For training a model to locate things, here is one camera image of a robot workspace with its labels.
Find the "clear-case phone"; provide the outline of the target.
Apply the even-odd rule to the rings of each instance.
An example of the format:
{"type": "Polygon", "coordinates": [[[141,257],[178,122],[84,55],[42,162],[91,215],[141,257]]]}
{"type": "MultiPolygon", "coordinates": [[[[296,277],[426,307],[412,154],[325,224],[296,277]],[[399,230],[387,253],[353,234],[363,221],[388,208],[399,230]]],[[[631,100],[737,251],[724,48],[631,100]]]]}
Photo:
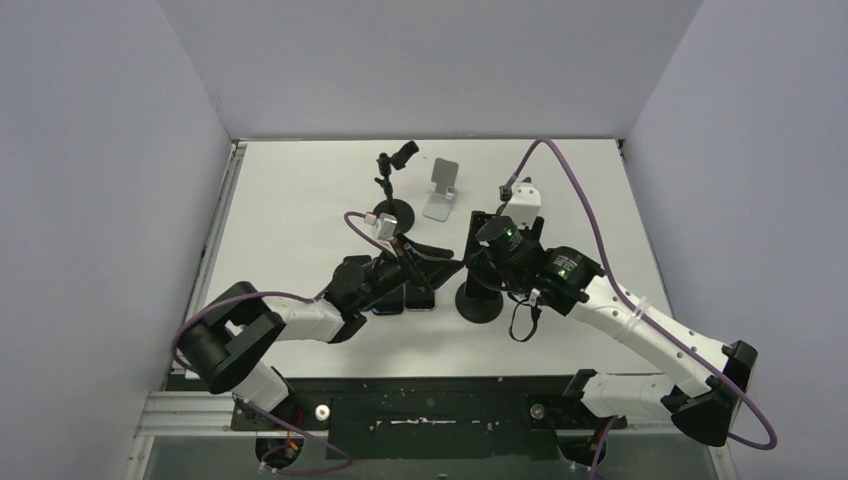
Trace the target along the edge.
{"type": "Polygon", "coordinates": [[[433,290],[418,287],[413,283],[404,285],[404,308],[413,312],[432,311],[436,307],[436,296],[433,290]]]}

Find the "black smartphone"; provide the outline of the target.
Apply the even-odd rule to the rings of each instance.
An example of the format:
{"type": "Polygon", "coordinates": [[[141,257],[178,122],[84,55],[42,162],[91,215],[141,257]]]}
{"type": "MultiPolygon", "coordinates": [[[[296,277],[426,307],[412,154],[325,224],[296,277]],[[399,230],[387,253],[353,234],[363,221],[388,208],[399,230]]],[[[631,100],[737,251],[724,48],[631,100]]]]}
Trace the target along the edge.
{"type": "Polygon", "coordinates": [[[376,301],[370,308],[377,316],[400,315],[405,310],[405,290],[398,287],[376,301]]]}

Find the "black pole phone stand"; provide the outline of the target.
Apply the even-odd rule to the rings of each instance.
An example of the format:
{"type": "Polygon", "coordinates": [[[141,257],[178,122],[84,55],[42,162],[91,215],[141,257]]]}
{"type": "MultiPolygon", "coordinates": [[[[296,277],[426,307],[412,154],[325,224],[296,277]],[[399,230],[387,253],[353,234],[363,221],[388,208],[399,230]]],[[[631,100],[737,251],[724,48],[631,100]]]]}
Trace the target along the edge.
{"type": "Polygon", "coordinates": [[[412,229],[415,222],[415,212],[408,202],[396,197],[391,174],[393,171],[404,169],[409,160],[418,152],[418,145],[415,141],[410,140],[392,155],[382,152],[376,159],[379,175],[374,178],[374,182],[381,187],[384,199],[374,207],[373,213],[377,217],[382,214],[393,216],[397,221],[396,230],[402,234],[406,234],[412,229]]]}
{"type": "Polygon", "coordinates": [[[471,281],[463,282],[455,297],[457,312],[466,321],[474,324],[493,322],[503,311],[501,292],[488,290],[471,281]]]}

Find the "red-edged black phone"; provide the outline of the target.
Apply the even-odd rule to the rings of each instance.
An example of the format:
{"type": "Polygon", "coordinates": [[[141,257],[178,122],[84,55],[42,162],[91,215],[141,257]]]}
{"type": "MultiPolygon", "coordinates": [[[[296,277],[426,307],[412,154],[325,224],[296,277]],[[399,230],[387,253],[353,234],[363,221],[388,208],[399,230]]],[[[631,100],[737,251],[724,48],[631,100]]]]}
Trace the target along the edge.
{"type": "Polygon", "coordinates": [[[489,264],[483,251],[483,246],[476,239],[478,231],[491,217],[491,213],[481,210],[473,210],[470,214],[463,254],[467,274],[460,292],[466,298],[473,300],[494,301],[502,299],[499,290],[490,289],[490,286],[498,286],[499,281],[496,279],[493,267],[489,264]]]}

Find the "white folding phone stand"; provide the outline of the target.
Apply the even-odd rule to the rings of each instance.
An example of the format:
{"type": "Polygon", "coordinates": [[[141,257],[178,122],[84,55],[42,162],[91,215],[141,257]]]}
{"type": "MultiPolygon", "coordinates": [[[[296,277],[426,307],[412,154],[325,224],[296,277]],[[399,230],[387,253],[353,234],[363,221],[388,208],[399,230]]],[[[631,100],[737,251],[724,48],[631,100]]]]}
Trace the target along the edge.
{"type": "Polygon", "coordinates": [[[425,218],[446,222],[453,209],[459,164],[444,158],[434,160],[430,181],[432,188],[423,208],[425,218]]]}

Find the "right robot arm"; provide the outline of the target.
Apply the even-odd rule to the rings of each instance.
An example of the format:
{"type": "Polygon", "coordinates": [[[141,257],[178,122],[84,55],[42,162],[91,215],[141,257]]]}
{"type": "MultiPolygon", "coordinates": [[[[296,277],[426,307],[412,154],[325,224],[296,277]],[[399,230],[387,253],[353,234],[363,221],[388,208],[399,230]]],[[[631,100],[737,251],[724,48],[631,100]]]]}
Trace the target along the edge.
{"type": "Polygon", "coordinates": [[[526,301],[533,317],[550,309],[608,335],[655,367],[653,373],[579,371],[563,393],[562,412],[577,427],[597,418],[671,422],[689,438],[723,446],[758,359],[743,340],[704,336],[614,285],[578,250],[544,248],[508,217],[471,215],[465,263],[489,290],[526,301]]]}

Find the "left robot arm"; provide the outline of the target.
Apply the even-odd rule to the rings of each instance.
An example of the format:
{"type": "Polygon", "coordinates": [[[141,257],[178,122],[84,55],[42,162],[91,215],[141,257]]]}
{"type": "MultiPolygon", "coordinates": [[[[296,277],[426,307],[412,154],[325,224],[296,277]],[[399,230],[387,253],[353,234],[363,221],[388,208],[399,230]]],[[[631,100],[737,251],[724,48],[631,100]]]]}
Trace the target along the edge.
{"type": "Polygon", "coordinates": [[[262,361],[274,343],[345,342],[366,324],[365,310],[384,297],[405,286],[435,291],[464,267],[452,251],[403,234],[389,245],[367,263],[339,264],[313,299],[259,291],[248,281],[233,284],[179,328],[171,343],[175,360],[197,374],[209,393],[230,393],[257,407],[268,427],[287,427],[296,415],[293,391],[262,361]]]}

